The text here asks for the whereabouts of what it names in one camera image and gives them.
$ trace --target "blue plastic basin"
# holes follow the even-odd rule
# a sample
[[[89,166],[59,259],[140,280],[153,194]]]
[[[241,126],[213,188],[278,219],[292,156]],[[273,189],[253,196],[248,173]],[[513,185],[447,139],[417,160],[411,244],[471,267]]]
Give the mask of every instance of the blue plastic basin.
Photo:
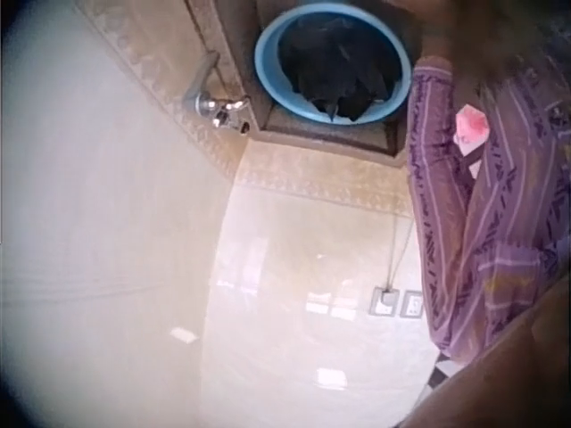
[[[284,31],[298,18],[307,14],[321,12],[338,13],[366,22],[382,33],[393,44],[401,59],[402,78],[396,83],[391,98],[384,103],[372,104],[355,122],[348,118],[337,116],[331,122],[331,119],[325,113],[318,111],[312,103],[293,91],[292,85],[279,63],[277,46]],[[261,33],[256,44],[254,59],[258,78],[277,103],[299,116],[322,123],[358,125],[384,119],[401,106],[410,90],[410,60],[399,38],[376,16],[348,4],[329,2],[306,4],[280,15]]]

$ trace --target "person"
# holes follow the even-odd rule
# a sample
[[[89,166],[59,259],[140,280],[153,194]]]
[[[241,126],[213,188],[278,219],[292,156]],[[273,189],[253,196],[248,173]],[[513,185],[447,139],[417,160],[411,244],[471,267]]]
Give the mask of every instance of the person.
[[[469,35],[455,37],[461,25],[452,23],[471,19],[454,15],[455,2],[468,4],[392,1],[426,24],[407,147],[427,320],[439,349],[469,363],[569,269],[571,20],[560,13],[559,22],[538,26],[540,49],[514,53],[513,68],[477,80],[475,107],[490,135],[474,179],[453,142],[455,85],[463,78],[453,65],[459,50],[466,58],[481,46],[454,45]],[[493,0],[472,3],[485,8]]]
[[[569,276],[399,428],[569,427]]]

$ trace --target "dark cloth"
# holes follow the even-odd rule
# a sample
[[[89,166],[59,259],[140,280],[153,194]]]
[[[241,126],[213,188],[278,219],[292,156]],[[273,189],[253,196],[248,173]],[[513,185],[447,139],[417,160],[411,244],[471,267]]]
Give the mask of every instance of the dark cloth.
[[[295,93],[331,120],[357,120],[387,101],[401,78],[399,55],[377,29],[334,13],[313,13],[282,36],[278,56]]]

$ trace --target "light switch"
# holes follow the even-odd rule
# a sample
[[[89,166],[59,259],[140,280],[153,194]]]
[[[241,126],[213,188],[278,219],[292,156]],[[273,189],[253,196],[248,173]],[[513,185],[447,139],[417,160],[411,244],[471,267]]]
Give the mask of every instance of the light switch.
[[[407,290],[404,293],[404,299],[401,308],[401,317],[403,318],[421,318],[424,304],[422,301],[422,292],[412,292]]]

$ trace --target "pink patch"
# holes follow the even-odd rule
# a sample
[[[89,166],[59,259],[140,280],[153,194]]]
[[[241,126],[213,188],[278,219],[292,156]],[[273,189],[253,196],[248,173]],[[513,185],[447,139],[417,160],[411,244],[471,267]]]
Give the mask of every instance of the pink patch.
[[[490,136],[488,119],[478,109],[465,105],[456,115],[454,141],[465,156],[484,144]]]

